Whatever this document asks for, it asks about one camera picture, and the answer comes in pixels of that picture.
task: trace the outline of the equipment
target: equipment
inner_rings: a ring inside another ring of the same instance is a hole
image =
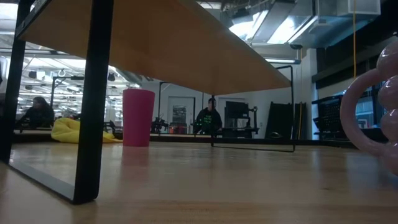
[[[162,118],[155,118],[155,121],[152,122],[152,125],[150,126],[150,132],[152,134],[159,134],[160,131],[162,130],[162,127],[166,130],[169,125],[166,124],[165,120]]]
[[[252,138],[252,133],[258,134],[257,107],[249,109],[247,103],[227,101],[224,109],[223,138]],[[254,113],[254,128],[251,127],[249,112]],[[246,126],[239,127],[238,120],[246,119]]]

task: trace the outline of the fluorescent light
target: fluorescent light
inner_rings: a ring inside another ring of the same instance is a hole
[[[72,90],[72,91],[80,91],[80,88],[74,87],[74,86],[68,86],[67,89]]]
[[[252,29],[250,30],[250,32],[248,32],[248,35],[246,36],[246,40],[252,39],[254,37],[256,32],[259,30],[262,22],[264,22],[264,19],[266,19],[267,14],[268,14],[268,10],[264,10],[260,13],[260,16],[256,16],[257,19],[255,19],[255,23],[252,26]]]
[[[287,42],[288,43],[292,43],[293,41],[295,41],[298,37],[300,37],[304,31],[306,31],[308,28],[310,28],[310,26],[318,20],[318,16],[314,16],[310,22],[308,22],[303,28],[301,28],[292,38],[290,38]]]
[[[273,44],[268,44],[268,43],[252,43],[251,44],[253,47],[261,47],[261,46],[268,46],[268,45],[273,45]]]
[[[65,63],[73,68],[86,68],[86,60],[82,59],[58,59],[60,62]]]
[[[204,9],[221,9],[221,2],[198,1],[197,3]]]
[[[265,58],[269,63],[295,63],[295,60]]]
[[[11,53],[12,49],[1,49],[0,53]]]
[[[109,96],[109,97],[113,99],[123,99],[123,96]]]
[[[0,31],[0,35],[15,35],[14,31]]]
[[[25,96],[51,96],[51,93],[20,93],[20,95],[25,95]],[[61,94],[61,93],[55,93],[54,96],[71,96],[71,97],[82,97],[83,94]]]

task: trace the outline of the black metal table leg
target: black metal table leg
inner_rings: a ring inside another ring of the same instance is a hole
[[[111,46],[113,0],[93,0],[73,203],[94,200],[100,189],[101,152]]]
[[[33,0],[20,0],[18,4],[17,24],[22,21],[30,12]],[[2,141],[0,144],[0,160],[9,163],[14,134],[15,119],[18,106],[19,87],[21,85],[22,69],[24,66],[26,41],[14,38],[11,53],[10,71],[7,79],[6,99],[4,105],[4,116],[2,121]]]

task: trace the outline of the cable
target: cable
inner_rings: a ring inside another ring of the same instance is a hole
[[[354,0],[353,29],[354,29],[354,79],[355,79],[356,78],[356,0]]]

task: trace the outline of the person sitting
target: person sitting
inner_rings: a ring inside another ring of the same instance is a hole
[[[28,118],[29,127],[32,129],[50,128],[54,124],[54,110],[44,98],[38,96],[33,99],[33,106],[26,111],[16,126],[21,126]]]
[[[208,107],[201,110],[197,116],[195,125],[193,127],[193,133],[197,134],[199,132],[203,134],[211,134],[212,131],[220,131],[223,127],[223,122],[221,120],[220,114],[217,112],[216,108],[213,109],[211,105],[211,98],[208,100]]]

